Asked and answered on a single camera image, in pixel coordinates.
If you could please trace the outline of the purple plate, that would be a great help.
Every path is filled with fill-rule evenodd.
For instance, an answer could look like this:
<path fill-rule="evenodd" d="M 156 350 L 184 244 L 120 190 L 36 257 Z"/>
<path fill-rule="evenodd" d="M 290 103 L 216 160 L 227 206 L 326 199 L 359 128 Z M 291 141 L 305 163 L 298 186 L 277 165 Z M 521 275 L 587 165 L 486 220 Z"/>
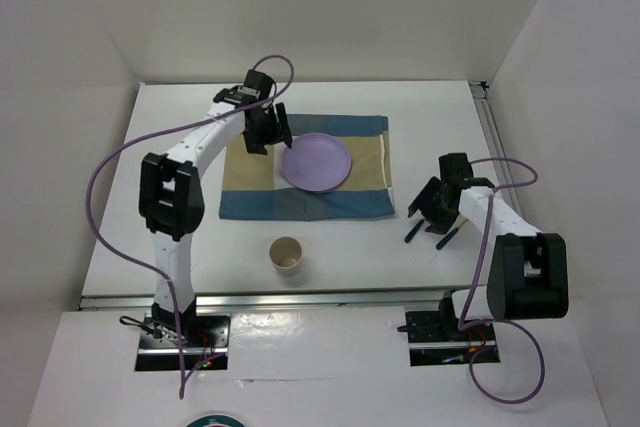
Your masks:
<path fill-rule="evenodd" d="M 281 156 L 282 176 L 294 187 L 312 193 L 333 190 L 348 177 L 352 159 L 337 137 L 308 133 L 296 137 Z"/>

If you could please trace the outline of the gold fork black handle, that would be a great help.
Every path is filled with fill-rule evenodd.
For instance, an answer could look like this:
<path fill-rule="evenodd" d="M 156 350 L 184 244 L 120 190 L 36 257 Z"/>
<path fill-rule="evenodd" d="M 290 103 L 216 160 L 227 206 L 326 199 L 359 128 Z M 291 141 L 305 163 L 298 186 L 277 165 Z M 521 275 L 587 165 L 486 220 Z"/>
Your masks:
<path fill-rule="evenodd" d="M 412 241 L 412 239 L 415 237 L 415 235 L 421 230 L 422 225 L 424 224 L 424 220 L 421 219 L 419 220 L 412 228 L 411 230 L 406 234 L 406 236 L 404 237 L 404 242 L 405 243 L 409 243 Z"/>

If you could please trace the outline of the gold knife black handle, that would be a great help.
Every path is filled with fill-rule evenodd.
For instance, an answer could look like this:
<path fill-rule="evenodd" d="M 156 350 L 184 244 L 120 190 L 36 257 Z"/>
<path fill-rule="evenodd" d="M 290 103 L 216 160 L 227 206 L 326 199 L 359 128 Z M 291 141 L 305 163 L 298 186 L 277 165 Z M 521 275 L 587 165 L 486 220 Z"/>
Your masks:
<path fill-rule="evenodd" d="M 458 234 L 459 231 L 459 227 L 453 228 L 436 244 L 436 249 L 438 251 L 442 250 Z"/>

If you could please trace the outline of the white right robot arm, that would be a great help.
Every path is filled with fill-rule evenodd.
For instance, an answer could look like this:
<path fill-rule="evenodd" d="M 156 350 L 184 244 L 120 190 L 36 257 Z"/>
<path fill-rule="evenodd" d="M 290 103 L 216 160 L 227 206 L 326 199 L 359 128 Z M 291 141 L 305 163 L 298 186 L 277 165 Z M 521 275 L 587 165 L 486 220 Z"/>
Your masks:
<path fill-rule="evenodd" d="M 510 186 L 475 175 L 465 153 L 438 159 L 432 177 L 413 206 L 431 233 L 447 238 L 460 218 L 481 231 L 470 287 L 462 306 L 450 305 L 436 316 L 448 339 L 493 322 L 556 319 L 569 310 L 567 247 L 558 233 L 545 233 L 525 221 L 501 198 Z"/>

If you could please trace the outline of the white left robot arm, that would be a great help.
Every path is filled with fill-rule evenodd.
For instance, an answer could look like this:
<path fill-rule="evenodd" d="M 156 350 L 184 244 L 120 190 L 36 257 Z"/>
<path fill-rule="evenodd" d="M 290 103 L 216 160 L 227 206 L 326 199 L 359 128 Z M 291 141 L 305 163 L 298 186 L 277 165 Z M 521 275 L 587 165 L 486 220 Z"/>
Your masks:
<path fill-rule="evenodd" d="M 213 99 L 204 123 L 141 162 L 138 209 L 158 273 L 151 316 L 176 346 L 201 339 L 191 244 L 205 214 L 201 185 L 223 154 L 218 214 L 234 221 L 377 220 L 394 215 L 385 116 L 289 114 L 257 67 Z"/>

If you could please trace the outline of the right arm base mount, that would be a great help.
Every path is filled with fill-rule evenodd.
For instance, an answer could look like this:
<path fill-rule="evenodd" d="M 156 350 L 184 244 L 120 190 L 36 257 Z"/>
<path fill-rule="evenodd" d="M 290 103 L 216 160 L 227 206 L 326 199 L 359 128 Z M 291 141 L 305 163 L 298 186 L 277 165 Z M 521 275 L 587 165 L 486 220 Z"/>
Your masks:
<path fill-rule="evenodd" d="M 405 313 L 405 323 L 396 328 L 408 342 L 410 365 L 465 365 L 475 356 L 477 363 L 499 363 L 500 354 L 491 326 L 458 329 L 452 293 L 446 292 L 437 308 Z"/>

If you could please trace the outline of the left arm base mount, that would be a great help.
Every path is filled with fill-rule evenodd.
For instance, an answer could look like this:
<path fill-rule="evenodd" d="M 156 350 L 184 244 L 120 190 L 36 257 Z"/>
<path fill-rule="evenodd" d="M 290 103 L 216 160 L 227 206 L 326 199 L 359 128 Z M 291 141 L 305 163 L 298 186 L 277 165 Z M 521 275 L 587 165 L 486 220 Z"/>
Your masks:
<path fill-rule="evenodd" d="M 122 315 L 119 323 L 137 328 L 136 372 L 179 371 L 178 336 L 167 325 L 154 322 L 149 315 L 142 320 Z M 228 368 L 231 327 L 229 315 L 208 315 L 197 319 L 196 327 L 182 337 L 186 372 L 222 371 Z"/>

